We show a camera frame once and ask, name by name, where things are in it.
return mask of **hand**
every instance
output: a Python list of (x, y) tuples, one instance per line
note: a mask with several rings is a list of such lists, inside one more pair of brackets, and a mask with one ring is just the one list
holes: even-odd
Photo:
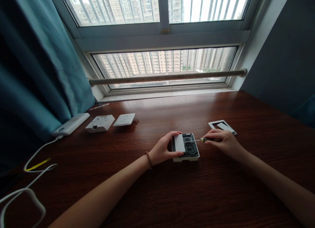
[(231, 158), (243, 162), (248, 151), (237, 141), (235, 136), (229, 131), (219, 129), (210, 130), (203, 138), (218, 138), (221, 142), (206, 141), (204, 144), (215, 146)]
[(168, 142), (172, 139), (172, 136), (180, 134), (181, 132), (179, 131), (171, 131), (158, 141), (154, 148), (149, 152), (150, 160), (153, 166), (164, 162), (167, 159), (177, 158), (184, 155), (183, 152), (169, 152), (167, 150)]

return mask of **curtain rod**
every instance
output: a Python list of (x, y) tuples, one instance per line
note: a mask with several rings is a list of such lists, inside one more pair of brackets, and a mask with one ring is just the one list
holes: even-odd
[(166, 80), (183, 80), (183, 79), (201, 79), (226, 76), (244, 76), (247, 74), (247, 69), (239, 71), (224, 71), (224, 72), (204, 72), (204, 73), (189, 73), (189, 74), (169, 74), (169, 75), (153, 75), (153, 76), (137, 76), (127, 78), (114, 79), (90, 79), (90, 85), (107, 85), (107, 84), (123, 84), (123, 83), (138, 83)]

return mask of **forearm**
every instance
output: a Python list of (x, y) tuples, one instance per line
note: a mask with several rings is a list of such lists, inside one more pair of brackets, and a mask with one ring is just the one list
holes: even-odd
[(126, 191), (149, 167), (147, 156), (140, 157), (90, 191), (50, 227), (99, 227)]
[(306, 227), (315, 226), (315, 195), (256, 156), (247, 153), (242, 163), (287, 206)]

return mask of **window sill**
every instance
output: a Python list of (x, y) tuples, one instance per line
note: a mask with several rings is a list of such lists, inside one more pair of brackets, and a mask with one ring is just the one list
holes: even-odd
[(172, 96), (183, 96), (192, 94), (203, 94), (203, 93), (220, 93), (235, 91), (232, 88), (221, 88), (221, 89), (202, 89), (202, 90), (185, 90), (185, 91), (172, 91), (172, 92), (159, 92), (159, 93), (137, 93), (137, 94), (123, 94), (115, 96), (106, 96), (99, 102), (116, 102), (125, 100), (136, 100), (145, 98), (159, 98), (159, 97), (172, 97)]

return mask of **screwdriver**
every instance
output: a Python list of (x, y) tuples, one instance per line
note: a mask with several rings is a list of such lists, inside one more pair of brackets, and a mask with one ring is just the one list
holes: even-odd
[(197, 142), (201, 141), (202, 143), (207, 142), (207, 141), (216, 141), (216, 142), (221, 142), (222, 139), (217, 139), (217, 138), (201, 138), (200, 140), (194, 140), (194, 141), (184, 141), (184, 143), (192, 143), (192, 142)]

